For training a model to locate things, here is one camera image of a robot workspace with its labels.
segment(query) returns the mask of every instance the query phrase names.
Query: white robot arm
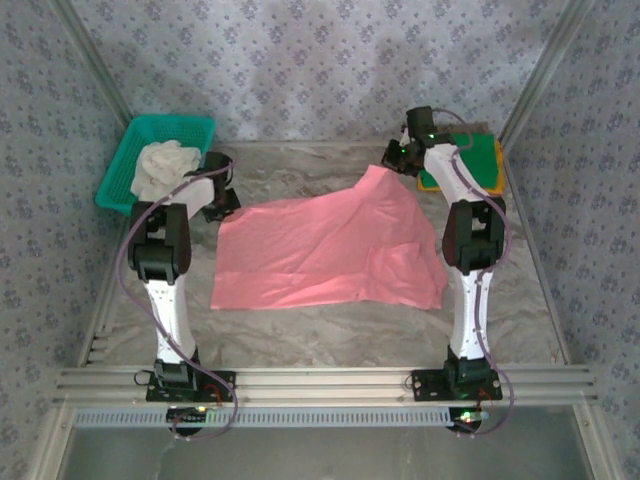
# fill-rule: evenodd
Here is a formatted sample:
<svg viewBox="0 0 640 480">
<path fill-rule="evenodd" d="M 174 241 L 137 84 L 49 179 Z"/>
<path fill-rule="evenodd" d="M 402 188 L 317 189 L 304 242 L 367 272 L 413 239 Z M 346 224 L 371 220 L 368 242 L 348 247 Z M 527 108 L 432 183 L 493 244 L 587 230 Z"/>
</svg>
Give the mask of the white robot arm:
<svg viewBox="0 0 640 480">
<path fill-rule="evenodd" d="M 207 153 L 205 166 L 192 174 L 211 172 L 212 176 L 192 181 L 157 208 L 129 244 L 129 266 L 144 283 L 156 320 L 195 363 L 199 363 L 198 349 L 189 328 L 185 297 L 185 278 L 191 264 L 189 220 L 200 211 L 207 221 L 222 220 L 240 207 L 234 190 L 226 188 L 228 175 L 213 173 L 230 165 L 231 159 L 226 155 Z M 150 202 L 136 202 L 131 224 L 150 206 Z M 158 352 L 147 400 L 195 400 L 204 387 L 201 378 L 201 373 L 187 365 L 158 330 Z"/>
<path fill-rule="evenodd" d="M 483 189 L 459 152 L 451 135 L 437 131 L 431 108 L 419 107 L 407 112 L 401 140 L 391 140 L 382 159 L 383 165 L 407 175 L 417 176 L 424 168 L 449 204 L 442 251 L 455 283 L 453 333 L 442 370 L 412 373 L 416 401 L 479 400 L 483 392 L 490 392 L 494 399 L 502 398 L 498 375 L 491 369 L 485 352 L 489 352 L 487 304 L 493 277 L 486 269 L 502 255 L 504 224 L 498 212 L 474 193 Z M 505 210 L 501 198 L 492 200 Z M 479 336 L 484 345 L 479 343 Z"/>
<path fill-rule="evenodd" d="M 424 155 L 424 168 L 438 182 L 444 197 L 452 205 L 465 200 L 467 202 L 479 202 L 482 198 L 474 194 L 467 185 L 463 184 L 458 173 L 453 169 L 451 163 L 452 156 L 457 161 L 459 173 L 465 178 L 474 190 L 482 191 L 480 185 L 476 183 L 471 173 L 460 159 L 460 153 L 456 152 L 457 147 L 451 144 L 440 144 L 429 148 Z M 484 353 L 478 344 L 478 336 L 475 328 L 475 303 L 477 296 L 476 282 L 480 270 L 471 270 L 467 275 L 454 268 L 453 276 L 455 282 L 455 317 L 453 323 L 453 334 L 451 335 L 451 350 L 458 358 L 474 360 L 484 358 Z M 482 278 L 482 289 L 480 295 L 480 326 L 482 329 L 482 339 L 486 350 L 489 351 L 487 342 L 487 302 L 489 296 L 489 284 L 493 278 L 493 273 L 486 273 Z"/>
<path fill-rule="evenodd" d="M 187 188 L 176 194 L 170 204 L 182 204 L 187 208 L 187 220 L 191 220 L 206 205 L 213 203 L 215 198 L 213 182 L 208 178 L 196 180 Z M 196 352 L 196 342 L 189 328 L 187 315 L 187 301 L 185 297 L 185 274 L 178 275 L 175 281 L 169 283 L 165 279 L 148 279 L 144 288 L 149 294 L 153 314 L 160 321 L 167 333 L 180 346 L 182 352 L 192 358 Z M 179 364 L 182 360 L 158 333 L 157 359 L 165 363 Z"/>
</svg>

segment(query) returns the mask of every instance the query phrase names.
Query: green plastic basket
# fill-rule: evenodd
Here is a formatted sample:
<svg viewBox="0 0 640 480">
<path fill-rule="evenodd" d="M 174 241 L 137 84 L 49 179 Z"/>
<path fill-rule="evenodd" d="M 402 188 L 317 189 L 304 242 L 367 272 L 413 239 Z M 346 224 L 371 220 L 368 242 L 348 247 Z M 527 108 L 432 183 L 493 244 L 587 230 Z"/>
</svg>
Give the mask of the green plastic basket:
<svg viewBox="0 0 640 480">
<path fill-rule="evenodd" d="M 177 140 L 183 147 L 199 148 L 204 155 L 211 146 L 215 129 L 215 121 L 209 117 L 141 115 L 134 118 L 100 184 L 96 203 L 130 216 L 131 206 L 138 199 L 131 193 L 131 183 L 140 151 L 153 142 Z"/>
</svg>

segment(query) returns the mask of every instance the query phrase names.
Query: pink towel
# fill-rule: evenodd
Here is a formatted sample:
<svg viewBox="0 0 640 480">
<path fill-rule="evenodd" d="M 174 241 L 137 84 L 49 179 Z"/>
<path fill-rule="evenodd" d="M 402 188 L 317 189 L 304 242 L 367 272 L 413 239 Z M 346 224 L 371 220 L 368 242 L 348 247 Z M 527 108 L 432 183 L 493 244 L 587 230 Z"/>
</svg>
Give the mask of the pink towel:
<svg viewBox="0 0 640 480">
<path fill-rule="evenodd" d="M 440 308 L 447 273 L 414 195 L 386 168 L 353 187 L 243 208 L 218 235 L 211 308 L 374 300 Z"/>
</svg>

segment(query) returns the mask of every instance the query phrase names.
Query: blue floral wallpaper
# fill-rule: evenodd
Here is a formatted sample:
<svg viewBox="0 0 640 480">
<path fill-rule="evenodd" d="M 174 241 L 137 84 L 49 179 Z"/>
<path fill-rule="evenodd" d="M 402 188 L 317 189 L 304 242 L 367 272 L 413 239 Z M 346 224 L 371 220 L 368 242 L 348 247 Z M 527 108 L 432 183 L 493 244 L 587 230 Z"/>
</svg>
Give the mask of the blue floral wallpaper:
<svg viewBox="0 0 640 480">
<path fill-rule="evenodd" d="M 122 132 L 45 0 L 0 17 L 0 479 L 18 479 L 116 239 L 93 196 Z"/>
<path fill-rule="evenodd" d="M 222 140 L 371 139 L 407 107 L 499 131 L 565 0 L 73 0 L 134 113 Z"/>
<path fill-rule="evenodd" d="M 640 5 L 598 0 L 510 160 L 574 360 L 640 478 Z"/>
</svg>

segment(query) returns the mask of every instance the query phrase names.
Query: crumpled white cloth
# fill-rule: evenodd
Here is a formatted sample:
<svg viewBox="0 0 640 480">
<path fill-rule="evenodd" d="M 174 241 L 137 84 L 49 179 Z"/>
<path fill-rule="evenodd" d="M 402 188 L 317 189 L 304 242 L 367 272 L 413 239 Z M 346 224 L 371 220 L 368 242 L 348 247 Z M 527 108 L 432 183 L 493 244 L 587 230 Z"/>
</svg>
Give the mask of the crumpled white cloth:
<svg viewBox="0 0 640 480">
<path fill-rule="evenodd" d="M 202 153 L 182 147 L 177 140 L 154 142 L 140 152 L 131 193 L 138 200 L 155 202 L 184 181 L 184 174 L 198 168 Z"/>
</svg>

